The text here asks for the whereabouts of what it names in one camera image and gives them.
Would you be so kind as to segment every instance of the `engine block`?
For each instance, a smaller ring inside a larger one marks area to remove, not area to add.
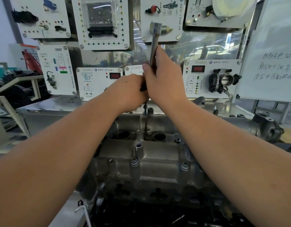
[[[283,134],[267,113],[252,120],[223,117],[227,122],[266,141]],[[122,202],[199,205],[199,193],[215,205],[228,200],[203,171],[184,138],[166,115],[121,114],[113,123],[92,158],[77,191],[89,203],[113,195]]]

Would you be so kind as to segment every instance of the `white round disc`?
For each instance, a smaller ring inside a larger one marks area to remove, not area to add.
[[[213,0],[217,17],[234,17],[245,14],[256,0]]]

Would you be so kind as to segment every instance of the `red digital display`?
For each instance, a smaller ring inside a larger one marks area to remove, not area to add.
[[[193,65],[192,66],[192,72],[204,72],[205,70],[205,65],[203,66],[198,66],[198,65]]]
[[[110,72],[110,79],[117,80],[121,77],[120,72]]]

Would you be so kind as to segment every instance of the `fluorescent light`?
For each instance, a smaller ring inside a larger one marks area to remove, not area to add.
[[[93,7],[93,9],[97,9],[97,8],[101,8],[101,7],[105,7],[105,6],[111,6],[111,5],[101,5],[101,6]]]

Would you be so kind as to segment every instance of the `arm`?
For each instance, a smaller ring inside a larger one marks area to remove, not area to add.
[[[190,102],[181,68],[161,48],[156,62],[156,76],[143,66],[149,96],[208,176],[255,226],[291,226],[291,154]]]
[[[122,76],[103,94],[0,159],[0,226],[48,226],[74,191],[116,117],[148,99],[143,76]]]

